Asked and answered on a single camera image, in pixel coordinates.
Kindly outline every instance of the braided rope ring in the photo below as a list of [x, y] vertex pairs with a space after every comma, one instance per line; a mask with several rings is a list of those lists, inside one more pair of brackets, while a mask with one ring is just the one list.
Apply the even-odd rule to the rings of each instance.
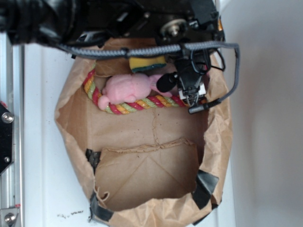
[[[85, 93], [88, 95], [88, 98], [92, 100], [96, 106], [98, 106], [98, 99], [102, 96], [102, 94], [94, 82], [95, 75], [95, 68], [93, 68], [83, 81], [83, 88]], [[147, 98], [137, 100], [134, 103], [121, 103], [118, 105], [113, 105], [110, 103], [104, 111], [109, 114], [129, 114], [138, 110], [149, 108], [185, 106], [188, 106], [188, 104], [184, 103], [178, 96], [164, 97], [161, 95], [156, 95], [148, 96]]]

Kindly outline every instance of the sponge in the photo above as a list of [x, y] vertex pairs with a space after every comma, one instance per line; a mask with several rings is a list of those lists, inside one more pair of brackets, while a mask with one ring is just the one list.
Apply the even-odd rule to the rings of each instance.
[[132, 72], [152, 70], [166, 66], [165, 57], [159, 56], [155, 58], [130, 58], [129, 66]]

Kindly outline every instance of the aluminum frame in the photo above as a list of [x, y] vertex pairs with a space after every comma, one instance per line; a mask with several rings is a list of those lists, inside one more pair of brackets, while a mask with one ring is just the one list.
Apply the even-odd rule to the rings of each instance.
[[0, 100], [14, 114], [13, 163], [0, 176], [0, 209], [18, 209], [14, 227], [23, 226], [23, 122], [24, 47], [12, 47], [6, 34], [0, 34]]

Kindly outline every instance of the pink stuffed animal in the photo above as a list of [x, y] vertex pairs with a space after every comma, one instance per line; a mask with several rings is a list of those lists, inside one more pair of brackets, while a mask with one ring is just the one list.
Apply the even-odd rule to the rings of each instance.
[[153, 75], [148, 77], [143, 73], [112, 76], [102, 90], [98, 106], [101, 110], [105, 110], [109, 103], [115, 105], [123, 102], [133, 103], [138, 99], [146, 98], [151, 90], [163, 96], [171, 97], [172, 94], [170, 92], [162, 93], [156, 87], [157, 81], [161, 76]]

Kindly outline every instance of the brown paper bag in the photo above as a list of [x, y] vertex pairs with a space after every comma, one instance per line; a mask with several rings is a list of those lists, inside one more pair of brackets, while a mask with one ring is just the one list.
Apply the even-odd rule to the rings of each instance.
[[[148, 45], [153, 40], [115, 39], [104, 49]], [[105, 113], [82, 87], [94, 63], [75, 60], [55, 111], [94, 217], [113, 227], [184, 227], [205, 217], [222, 199], [232, 143], [229, 100], [193, 115], [186, 107]], [[100, 89], [107, 76], [130, 73], [125, 59], [97, 61], [95, 70]], [[208, 100], [226, 92], [222, 72], [211, 69]], [[95, 173], [87, 149], [100, 160]]]

